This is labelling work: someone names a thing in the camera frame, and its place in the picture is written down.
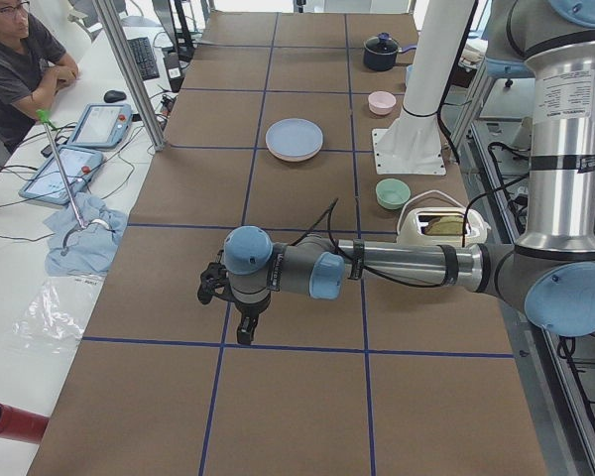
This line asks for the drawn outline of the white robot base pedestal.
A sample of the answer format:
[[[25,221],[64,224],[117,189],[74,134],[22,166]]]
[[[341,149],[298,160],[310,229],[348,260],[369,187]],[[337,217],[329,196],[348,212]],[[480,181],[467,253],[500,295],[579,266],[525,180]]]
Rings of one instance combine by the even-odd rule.
[[[374,160],[379,175],[446,174],[439,109],[477,5],[475,0],[428,3],[412,75],[406,78],[401,114],[389,128],[373,131]]]

